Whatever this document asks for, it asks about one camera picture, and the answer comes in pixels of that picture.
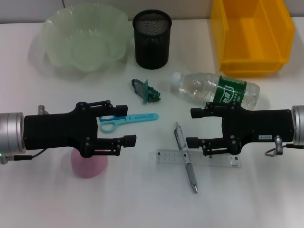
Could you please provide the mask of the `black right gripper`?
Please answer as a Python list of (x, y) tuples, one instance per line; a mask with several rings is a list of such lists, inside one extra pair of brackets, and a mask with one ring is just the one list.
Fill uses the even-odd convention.
[(188, 148), (201, 147), (204, 156), (240, 154), (248, 143), (292, 141), (292, 114), (290, 110), (250, 111), (239, 105), (207, 102), (203, 108), (192, 108), (192, 118), (222, 117), (223, 138), (200, 139), (187, 137)]

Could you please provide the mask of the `pale green fruit bowl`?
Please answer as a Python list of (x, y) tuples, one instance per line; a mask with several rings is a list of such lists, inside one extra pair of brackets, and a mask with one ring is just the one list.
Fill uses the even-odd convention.
[(58, 68), (91, 73), (124, 57), (133, 28), (122, 10), (83, 2), (60, 9), (40, 32), (41, 45)]

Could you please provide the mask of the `pink peach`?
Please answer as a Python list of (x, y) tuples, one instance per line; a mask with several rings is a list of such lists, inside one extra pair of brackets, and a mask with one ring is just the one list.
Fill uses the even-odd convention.
[(92, 156), (84, 158), (78, 150), (74, 149), (71, 152), (71, 165), (75, 175), (83, 179), (89, 179), (105, 171), (108, 165), (108, 157)]

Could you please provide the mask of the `clear plastic ruler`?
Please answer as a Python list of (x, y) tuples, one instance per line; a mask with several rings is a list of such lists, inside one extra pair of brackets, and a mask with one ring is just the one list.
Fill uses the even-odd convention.
[(241, 168), (241, 160), (238, 155), (220, 154), (204, 156), (200, 151), (181, 151), (157, 149), (149, 153), (149, 160), (159, 164), (186, 164), (193, 166), (214, 166)]

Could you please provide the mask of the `yellow plastic bin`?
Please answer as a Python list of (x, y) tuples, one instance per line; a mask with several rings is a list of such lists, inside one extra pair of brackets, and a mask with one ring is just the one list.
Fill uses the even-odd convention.
[(210, 22), (227, 76), (263, 76), (289, 61), (295, 26), (284, 0), (213, 0)]

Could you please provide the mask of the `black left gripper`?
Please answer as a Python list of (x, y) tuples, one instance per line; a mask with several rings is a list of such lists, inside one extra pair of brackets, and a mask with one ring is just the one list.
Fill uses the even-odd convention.
[(97, 117), (127, 116), (128, 106), (113, 106), (110, 100), (76, 104), (64, 114), (27, 115), (24, 144), (27, 150), (73, 147), (91, 157), (97, 149)]

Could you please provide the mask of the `black mesh pen holder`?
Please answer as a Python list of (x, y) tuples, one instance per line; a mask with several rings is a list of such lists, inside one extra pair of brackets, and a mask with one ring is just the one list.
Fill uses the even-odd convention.
[(154, 70), (169, 59), (170, 16), (155, 9), (144, 10), (133, 18), (135, 60), (139, 66)]

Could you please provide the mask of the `clear green-label water bottle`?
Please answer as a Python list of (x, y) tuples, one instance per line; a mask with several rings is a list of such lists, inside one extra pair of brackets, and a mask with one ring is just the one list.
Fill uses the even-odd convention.
[(237, 102), (249, 110), (256, 106), (260, 93), (260, 87), (255, 83), (212, 73), (184, 75), (175, 72), (172, 76), (171, 87), (173, 91), (202, 104)]

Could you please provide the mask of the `blue capped scissors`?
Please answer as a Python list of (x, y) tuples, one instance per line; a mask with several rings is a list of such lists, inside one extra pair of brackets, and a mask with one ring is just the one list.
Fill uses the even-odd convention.
[(113, 116), (113, 118), (99, 118), (100, 129), (104, 133), (114, 132), (118, 126), (125, 124), (133, 124), (140, 122), (148, 122), (158, 120), (159, 115), (157, 113), (149, 114), (130, 114), (127, 116)]

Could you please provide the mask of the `grey ballpoint pen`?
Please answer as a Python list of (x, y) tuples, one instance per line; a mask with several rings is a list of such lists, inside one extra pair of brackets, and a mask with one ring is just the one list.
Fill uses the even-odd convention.
[(184, 138), (181, 126), (179, 125), (178, 122), (175, 123), (174, 135), (175, 135), (179, 150), (182, 153), (182, 157), (184, 160), (185, 169), (186, 169), (186, 172), (188, 175), (190, 186), (191, 186), (193, 192), (195, 194), (198, 194), (198, 184), (197, 184), (194, 169), (193, 169), (193, 166), (192, 166), (192, 163), (190, 160), (190, 155), (188, 153), (187, 143)]

